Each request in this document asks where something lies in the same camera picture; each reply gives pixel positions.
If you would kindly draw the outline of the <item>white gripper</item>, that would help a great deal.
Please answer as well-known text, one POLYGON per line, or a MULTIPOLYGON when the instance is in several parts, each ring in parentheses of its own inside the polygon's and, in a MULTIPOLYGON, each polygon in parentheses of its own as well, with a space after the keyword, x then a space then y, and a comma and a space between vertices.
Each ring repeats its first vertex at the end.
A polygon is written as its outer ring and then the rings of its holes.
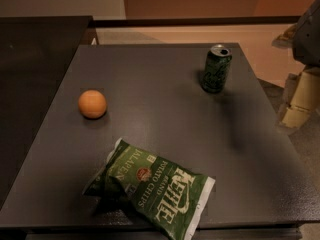
POLYGON ((320 107, 320 0, 315 0, 296 24, 272 41, 277 48, 293 49, 293 57, 306 66, 298 75, 289 74, 283 103, 278 115, 280 124, 300 128, 320 107))

